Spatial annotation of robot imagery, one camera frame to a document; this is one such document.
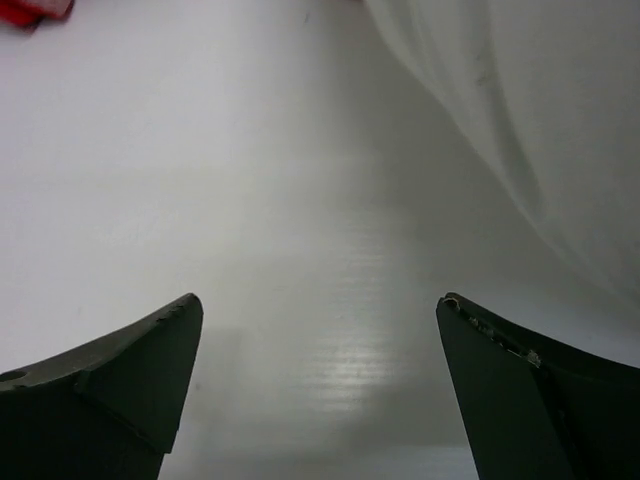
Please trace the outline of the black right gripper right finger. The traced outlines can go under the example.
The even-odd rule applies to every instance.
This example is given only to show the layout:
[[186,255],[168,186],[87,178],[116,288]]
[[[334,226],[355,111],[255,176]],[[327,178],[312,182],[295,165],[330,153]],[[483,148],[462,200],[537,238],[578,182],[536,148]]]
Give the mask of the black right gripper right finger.
[[639,371],[456,293],[437,323],[482,479],[636,479]]

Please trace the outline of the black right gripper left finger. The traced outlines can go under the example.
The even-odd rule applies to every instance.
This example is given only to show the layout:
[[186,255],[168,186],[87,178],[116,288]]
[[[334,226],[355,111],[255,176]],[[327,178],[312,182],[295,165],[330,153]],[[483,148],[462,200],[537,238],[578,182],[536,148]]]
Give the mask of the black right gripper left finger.
[[1,375],[4,479],[155,479],[177,436],[203,307],[143,319]]

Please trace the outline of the white pillow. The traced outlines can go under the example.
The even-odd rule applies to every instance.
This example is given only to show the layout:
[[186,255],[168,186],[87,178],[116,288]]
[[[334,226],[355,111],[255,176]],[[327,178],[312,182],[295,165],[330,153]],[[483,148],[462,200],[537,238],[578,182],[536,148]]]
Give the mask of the white pillow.
[[536,233],[581,276],[639,301],[639,5],[371,1]]

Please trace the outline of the red and pink pillowcase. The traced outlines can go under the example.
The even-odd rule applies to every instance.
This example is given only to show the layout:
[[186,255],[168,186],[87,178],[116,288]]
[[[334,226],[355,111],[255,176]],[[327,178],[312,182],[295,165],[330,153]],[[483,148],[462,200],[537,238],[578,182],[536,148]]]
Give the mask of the red and pink pillowcase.
[[1,22],[33,31],[43,21],[65,21],[74,5],[74,0],[1,0]]

